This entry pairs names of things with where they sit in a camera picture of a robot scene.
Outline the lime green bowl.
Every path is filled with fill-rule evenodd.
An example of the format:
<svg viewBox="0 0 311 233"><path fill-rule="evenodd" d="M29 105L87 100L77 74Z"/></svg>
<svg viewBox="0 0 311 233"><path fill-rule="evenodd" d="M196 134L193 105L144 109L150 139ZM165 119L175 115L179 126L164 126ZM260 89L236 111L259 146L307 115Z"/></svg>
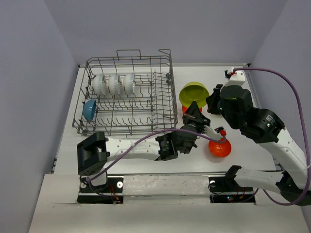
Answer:
<svg viewBox="0 0 311 233"><path fill-rule="evenodd" d="M206 106L206 98L209 97L209 91L200 82L187 83L179 92L179 101L185 107L190 107L195 101L199 108Z"/></svg>

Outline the grey wire dish rack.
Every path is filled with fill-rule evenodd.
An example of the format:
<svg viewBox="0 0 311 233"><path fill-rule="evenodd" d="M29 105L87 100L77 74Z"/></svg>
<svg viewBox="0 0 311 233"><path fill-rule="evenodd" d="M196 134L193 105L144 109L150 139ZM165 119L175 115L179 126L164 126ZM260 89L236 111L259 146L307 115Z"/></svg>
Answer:
<svg viewBox="0 0 311 233"><path fill-rule="evenodd" d="M135 73L135 89L128 95L122 86L126 74ZM121 91L97 95L91 81L104 74L106 84L119 74ZM115 56L91 57L83 65L78 83L77 101L71 126L78 134L87 136L98 131L108 136L152 133L177 125L177 103L174 86L172 55L160 49L156 55L142 55L140 50L117 50ZM82 114L84 103L96 100L94 119L87 121Z"/></svg>

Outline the blue bowl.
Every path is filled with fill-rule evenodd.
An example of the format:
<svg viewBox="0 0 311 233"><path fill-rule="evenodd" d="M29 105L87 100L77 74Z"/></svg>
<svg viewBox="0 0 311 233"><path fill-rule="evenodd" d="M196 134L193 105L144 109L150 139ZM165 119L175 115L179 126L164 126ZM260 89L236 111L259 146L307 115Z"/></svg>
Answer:
<svg viewBox="0 0 311 233"><path fill-rule="evenodd" d="M88 100L84 103L82 114L87 121L92 121L94 119L96 107L96 100Z"/></svg>

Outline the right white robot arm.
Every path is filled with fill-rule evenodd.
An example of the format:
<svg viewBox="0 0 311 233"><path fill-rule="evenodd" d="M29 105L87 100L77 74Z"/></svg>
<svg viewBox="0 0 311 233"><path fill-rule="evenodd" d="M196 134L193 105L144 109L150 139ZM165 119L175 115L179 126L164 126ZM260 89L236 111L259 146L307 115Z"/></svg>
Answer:
<svg viewBox="0 0 311 233"><path fill-rule="evenodd" d="M284 168L282 172L265 172L232 165L224 177L228 190L256 187L280 194L286 205L310 205L307 157L276 113L254 107L251 92L239 85L216 85L206 102L209 113L220 114L232 129L267 150Z"/></svg>

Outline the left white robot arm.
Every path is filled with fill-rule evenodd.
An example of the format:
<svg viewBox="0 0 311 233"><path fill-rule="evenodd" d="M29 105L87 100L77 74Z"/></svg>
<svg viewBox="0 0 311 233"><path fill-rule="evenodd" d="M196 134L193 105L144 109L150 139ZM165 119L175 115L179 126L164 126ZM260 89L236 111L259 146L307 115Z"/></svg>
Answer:
<svg viewBox="0 0 311 233"><path fill-rule="evenodd" d="M192 103L182 116L180 129L161 130L137 141L115 139L96 132L77 145L79 180L99 193L108 186L107 171L121 159L168 161L188 154L197 147L198 137L210 139L210 119L205 117L196 103Z"/></svg>

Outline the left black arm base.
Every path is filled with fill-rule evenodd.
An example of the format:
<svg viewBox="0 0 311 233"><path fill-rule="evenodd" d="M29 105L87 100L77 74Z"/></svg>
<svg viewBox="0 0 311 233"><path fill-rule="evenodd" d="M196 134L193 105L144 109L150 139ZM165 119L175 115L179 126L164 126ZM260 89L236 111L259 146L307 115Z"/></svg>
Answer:
<svg viewBox="0 0 311 233"><path fill-rule="evenodd" d="M108 176L107 183L89 187L85 177L80 177L77 202L80 204L123 204L123 176Z"/></svg>

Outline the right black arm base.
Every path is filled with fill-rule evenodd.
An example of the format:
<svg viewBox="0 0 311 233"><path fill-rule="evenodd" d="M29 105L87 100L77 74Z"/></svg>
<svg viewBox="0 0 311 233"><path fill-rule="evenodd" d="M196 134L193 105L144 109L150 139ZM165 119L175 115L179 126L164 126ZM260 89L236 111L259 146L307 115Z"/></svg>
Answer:
<svg viewBox="0 0 311 233"><path fill-rule="evenodd" d="M223 176L209 177L208 190L211 203L253 203L254 189L242 187L234 180L241 166L233 165Z"/></svg>

